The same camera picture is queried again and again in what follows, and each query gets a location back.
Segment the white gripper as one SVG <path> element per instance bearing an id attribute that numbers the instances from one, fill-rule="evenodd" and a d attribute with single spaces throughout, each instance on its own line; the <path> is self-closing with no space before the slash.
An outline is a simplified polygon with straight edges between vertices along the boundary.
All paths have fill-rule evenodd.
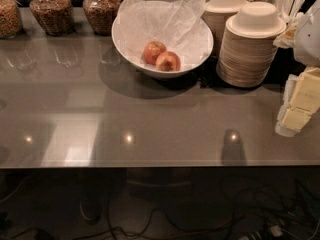
<path id="1" fill-rule="evenodd" d="M 277 115 L 275 132 L 294 137 L 320 108 L 320 68 L 307 67 L 299 76 L 286 81 L 283 104 Z"/>

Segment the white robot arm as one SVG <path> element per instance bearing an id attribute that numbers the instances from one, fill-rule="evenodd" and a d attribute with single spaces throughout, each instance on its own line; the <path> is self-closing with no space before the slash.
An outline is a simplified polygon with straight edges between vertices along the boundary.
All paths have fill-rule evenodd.
<path id="1" fill-rule="evenodd" d="M 293 137 L 320 108 L 320 0 L 299 19 L 294 39 L 281 36 L 279 44 L 290 44 L 294 59 L 306 66 L 298 76 L 288 77 L 275 125 L 277 134 Z"/>

